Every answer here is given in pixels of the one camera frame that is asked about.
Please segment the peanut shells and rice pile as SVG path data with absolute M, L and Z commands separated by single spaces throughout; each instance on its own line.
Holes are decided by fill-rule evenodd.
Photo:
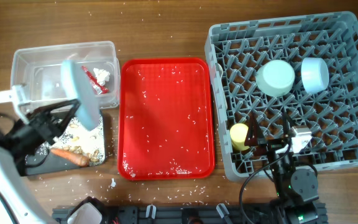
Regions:
M 48 156 L 51 148 L 63 149 L 90 158 L 90 166 L 98 166 L 105 160 L 103 117 L 99 116 L 99 125 L 88 131 L 77 118 L 73 118 L 65 132 L 58 138 L 55 144 L 43 143 L 33 156 L 25 158 L 26 164 L 38 164 Z

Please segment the white plastic spoon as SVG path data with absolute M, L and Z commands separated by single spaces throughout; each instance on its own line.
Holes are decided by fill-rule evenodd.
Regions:
M 221 66 L 220 64 L 218 64 L 218 63 L 216 64 L 216 70 L 217 70 L 218 77 L 219 77 L 220 81 L 222 81 L 223 68 L 222 68 L 222 66 Z M 227 110 L 227 101 L 224 100 L 224 102 L 225 102 L 225 108 L 226 108 L 226 110 Z

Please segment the white tissue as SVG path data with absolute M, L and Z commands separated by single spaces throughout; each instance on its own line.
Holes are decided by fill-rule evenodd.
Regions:
M 110 79 L 110 73 L 104 69 L 94 68 L 93 72 L 96 76 L 96 81 L 99 85 L 105 86 L 106 82 Z

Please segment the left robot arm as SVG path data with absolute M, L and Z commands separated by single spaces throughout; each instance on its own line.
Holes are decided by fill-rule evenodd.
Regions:
M 25 157 L 45 142 L 54 144 L 80 107 L 67 100 L 37 108 L 14 121 L 12 129 L 0 130 L 0 223 L 55 223 L 22 180 Z

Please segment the orange carrot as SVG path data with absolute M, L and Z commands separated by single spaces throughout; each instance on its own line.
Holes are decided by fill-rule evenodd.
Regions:
M 87 167 L 90 164 L 90 159 L 82 154 L 66 151 L 58 148 L 51 148 L 50 152 L 58 157 L 64 158 L 76 166 Z

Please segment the red snack wrapper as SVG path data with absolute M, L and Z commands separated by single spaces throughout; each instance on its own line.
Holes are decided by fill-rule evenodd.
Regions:
M 91 86 L 93 87 L 93 90 L 94 92 L 97 94 L 97 95 L 102 95 L 102 94 L 106 94 L 106 93 L 109 93 L 109 90 L 100 85 L 98 82 L 97 82 L 97 79 L 92 75 L 92 73 L 85 67 L 85 66 L 82 66 L 81 69 L 86 73 L 86 75 L 88 76 L 89 78 L 89 81 L 91 83 Z

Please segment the mint green bowl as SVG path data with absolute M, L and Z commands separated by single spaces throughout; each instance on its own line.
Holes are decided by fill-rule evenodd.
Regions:
M 283 60 L 272 60 L 261 66 L 255 76 L 257 87 L 268 96 L 284 96 L 295 81 L 293 67 Z

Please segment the yellow plastic cup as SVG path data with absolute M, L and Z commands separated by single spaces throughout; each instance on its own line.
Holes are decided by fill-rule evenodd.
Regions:
M 238 151 L 249 150 L 249 146 L 244 145 L 248 130 L 249 127 L 243 123 L 237 123 L 230 128 L 229 134 L 231 138 L 231 143 L 235 150 Z

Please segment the large light blue plate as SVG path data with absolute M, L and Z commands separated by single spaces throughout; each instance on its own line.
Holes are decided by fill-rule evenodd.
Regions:
M 74 60 L 64 60 L 60 75 L 67 99 L 80 102 L 75 113 L 78 121 L 88 131 L 95 129 L 99 125 L 99 101 L 87 74 Z

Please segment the small light blue saucer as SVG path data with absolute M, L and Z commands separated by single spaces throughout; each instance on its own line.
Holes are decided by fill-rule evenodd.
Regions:
M 327 89 L 329 84 L 329 71 L 322 58 L 303 59 L 301 63 L 301 80 L 305 91 L 315 94 Z

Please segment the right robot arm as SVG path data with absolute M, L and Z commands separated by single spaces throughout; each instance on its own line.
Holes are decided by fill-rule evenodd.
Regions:
M 318 209 L 315 201 L 318 195 L 318 171 L 312 164 L 307 169 L 298 169 L 293 155 L 301 152 L 311 141 L 309 127 L 295 124 L 286 112 L 282 113 L 283 136 L 267 139 L 259 126 L 255 115 L 250 116 L 249 130 L 245 146 L 255 147 L 255 154 L 267 156 L 268 163 L 251 173 L 242 184 L 239 192 L 239 205 L 247 222 L 242 201 L 247 184 L 259 173 L 271 170 L 272 182 L 275 185 L 278 199 L 271 201 L 271 210 L 279 223 L 311 223 L 318 220 Z

